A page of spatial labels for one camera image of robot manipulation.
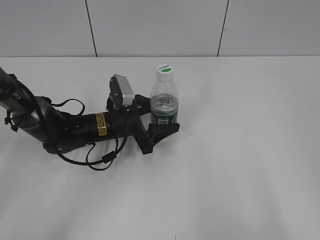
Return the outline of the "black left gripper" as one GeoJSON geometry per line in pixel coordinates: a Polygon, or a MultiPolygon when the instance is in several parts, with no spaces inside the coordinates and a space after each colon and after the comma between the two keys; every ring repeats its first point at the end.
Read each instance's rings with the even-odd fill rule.
{"type": "Polygon", "coordinates": [[[108,138],[133,136],[144,155],[151,154],[153,146],[177,133],[180,129],[179,123],[151,123],[146,131],[141,121],[141,116],[151,112],[151,100],[149,97],[140,94],[134,96],[132,105],[123,106],[120,109],[114,109],[111,99],[108,98],[107,109],[108,138]]]}

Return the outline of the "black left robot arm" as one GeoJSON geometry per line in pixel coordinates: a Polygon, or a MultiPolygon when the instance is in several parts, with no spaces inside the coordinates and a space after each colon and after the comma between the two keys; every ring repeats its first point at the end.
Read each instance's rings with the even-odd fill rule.
{"type": "Polygon", "coordinates": [[[0,105],[7,111],[5,124],[39,140],[50,154],[66,154],[89,144],[132,136],[145,155],[179,131],[178,123],[151,123],[144,128],[141,116],[151,112],[150,99],[134,95],[125,76],[114,74],[109,88],[105,112],[71,114],[59,111],[59,105],[48,97],[34,96],[14,74],[0,71],[0,105]]]}

